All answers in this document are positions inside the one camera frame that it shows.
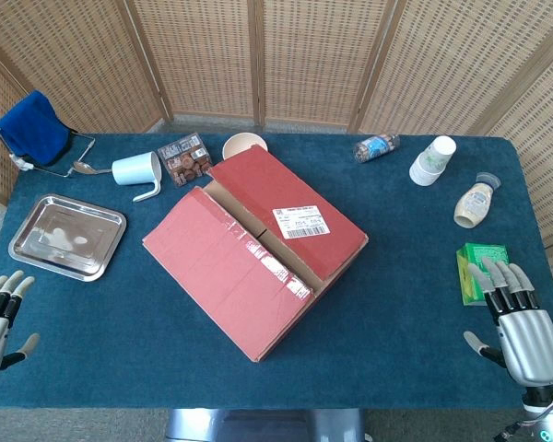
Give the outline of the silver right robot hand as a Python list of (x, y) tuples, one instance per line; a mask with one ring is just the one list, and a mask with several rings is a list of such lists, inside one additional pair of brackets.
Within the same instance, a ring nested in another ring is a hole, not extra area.
[(535, 288), (515, 263), (482, 260), (483, 273), (474, 263), (468, 271), (482, 290), (500, 348), (493, 348), (471, 331), (465, 341), (478, 355), (505, 368), (511, 378), (527, 388), (553, 385), (553, 322), (539, 307)]

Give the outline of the red cardboard box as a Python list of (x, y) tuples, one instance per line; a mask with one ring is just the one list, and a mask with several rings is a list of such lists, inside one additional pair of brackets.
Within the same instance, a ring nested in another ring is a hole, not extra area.
[(209, 171), (145, 249), (253, 362), (335, 283), (368, 235), (260, 146)]

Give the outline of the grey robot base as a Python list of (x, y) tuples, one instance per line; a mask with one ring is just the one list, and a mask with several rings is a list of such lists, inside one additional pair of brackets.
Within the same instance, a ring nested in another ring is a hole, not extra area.
[(172, 409), (165, 442), (373, 442), (361, 409)]

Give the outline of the green box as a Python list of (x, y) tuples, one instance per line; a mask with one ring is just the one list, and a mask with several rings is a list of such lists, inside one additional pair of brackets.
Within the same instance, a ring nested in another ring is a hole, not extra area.
[(456, 252), (462, 301), (466, 307), (486, 305), (483, 292), (468, 269), (469, 264), (475, 264), (485, 276), (489, 276), (482, 262), (484, 258), (493, 262), (509, 262), (507, 248), (500, 244), (465, 243)]

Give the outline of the brown snack package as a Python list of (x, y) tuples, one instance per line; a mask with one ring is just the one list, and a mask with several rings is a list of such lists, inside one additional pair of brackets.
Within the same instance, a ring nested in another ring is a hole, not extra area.
[(204, 176), (213, 167), (211, 156), (198, 133), (166, 144), (157, 153), (177, 187)]

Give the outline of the stainless steel tray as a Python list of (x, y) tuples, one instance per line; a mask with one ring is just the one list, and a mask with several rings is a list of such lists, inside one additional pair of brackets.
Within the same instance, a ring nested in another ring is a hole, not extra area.
[(104, 274), (126, 226), (117, 211), (48, 193), (33, 205), (8, 253), (16, 261), (93, 282)]

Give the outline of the dark blue table cloth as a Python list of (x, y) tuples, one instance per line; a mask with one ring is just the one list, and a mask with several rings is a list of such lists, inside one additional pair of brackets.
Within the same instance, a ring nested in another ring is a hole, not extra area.
[[(511, 408), (522, 389), (476, 355), (463, 333), (497, 345), (484, 307), (466, 307), (455, 253), (502, 244), (553, 320), (553, 279), (512, 143), (460, 136), (429, 187), (408, 169), (429, 143), (360, 164), (356, 137), (267, 134), (269, 151), (369, 238), (358, 258), (268, 357), (250, 361), (143, 247), (143, 237), (184, 196), (171, 180), (134, 203), (138, 187), (109, 176), (18, 177), (0, 232), (0, 275), (20, 263), (8, 245), (40, 197), (56, 193), (122, 213), (127, 228), (101, 278), (84, 283), (26, 266), (35, 278), (9, 349), (41, 336), (35, 353), (0, 373), (0, 407), (76, 408)], [(453, 221), (479, 172), (496, 175), (485, 219)]]

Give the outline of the squeeze mayonnaise bottle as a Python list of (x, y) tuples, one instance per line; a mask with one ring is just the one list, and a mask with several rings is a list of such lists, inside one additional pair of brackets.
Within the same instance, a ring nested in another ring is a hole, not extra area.
[(487, 216), (493, 193), (501, 186), (500, 179), (489, 172), (479, 172), (475, 184), (455, 206), (453, 221), (459, 227), (474, 228)]

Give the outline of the metal spoon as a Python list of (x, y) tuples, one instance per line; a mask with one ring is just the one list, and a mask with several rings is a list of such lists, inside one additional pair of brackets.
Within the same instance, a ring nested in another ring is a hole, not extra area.
[(98, 175), (112, 172), (111, 169), (94, 169), (89, 164), (82, 161), (75, 161), (73, 163), (73, 170), (85, 175)]

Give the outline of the stacked white paper cups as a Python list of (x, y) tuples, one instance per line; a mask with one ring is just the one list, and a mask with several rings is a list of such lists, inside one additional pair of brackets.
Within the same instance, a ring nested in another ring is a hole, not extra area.
[(419, 186), (432, 185), (444, 172), (455, 151), (456, 143), (451, 137), (437, 136), (412, 163), (410, 179)]

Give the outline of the blue towel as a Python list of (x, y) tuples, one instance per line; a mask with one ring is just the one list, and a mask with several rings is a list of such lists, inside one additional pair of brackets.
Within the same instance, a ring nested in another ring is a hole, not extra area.
[(71, 132), (39, 90), (33, 90), (0, 119), (0, 135), (10, 151), (42, 166), (51, 165), (63, 154)]

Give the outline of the pale blue plastic mug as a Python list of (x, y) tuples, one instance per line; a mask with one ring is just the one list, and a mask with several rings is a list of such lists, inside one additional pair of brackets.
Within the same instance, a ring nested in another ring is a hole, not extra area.
[(153, 185), (152, 190), (135, 196), (134, 203), (157, 196), (161, 191), (162, 170), (158, 155), (153, 151), (115, 160), (112, 175), (118, 185)]

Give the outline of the clear plastic snack bottle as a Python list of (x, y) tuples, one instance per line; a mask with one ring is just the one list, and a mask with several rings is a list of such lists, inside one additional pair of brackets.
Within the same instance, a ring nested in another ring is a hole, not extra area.
[(354, 157), (358, 163), (365, 163), (391, 153), (399, 146), (398, 134), (376, 134), (355, 144)]

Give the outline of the beige paper bowl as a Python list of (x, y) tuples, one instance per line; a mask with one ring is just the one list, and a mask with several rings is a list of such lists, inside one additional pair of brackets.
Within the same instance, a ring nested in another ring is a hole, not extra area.
[(262, 147), (264, 151), (268, 151), (268, 146), (260, 135), (248, 132), (234, 134), (224, 143), (222, 157), (227, 160), (255, 145)]

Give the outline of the woven wooden folding screen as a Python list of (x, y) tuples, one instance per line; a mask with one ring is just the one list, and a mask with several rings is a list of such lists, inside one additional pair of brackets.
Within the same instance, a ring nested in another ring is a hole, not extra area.
[[(0, 0), (0, 117), (511, 140), (553, 273), (553, 0)], [(0, 142), (0, 204), (18, 175)]]

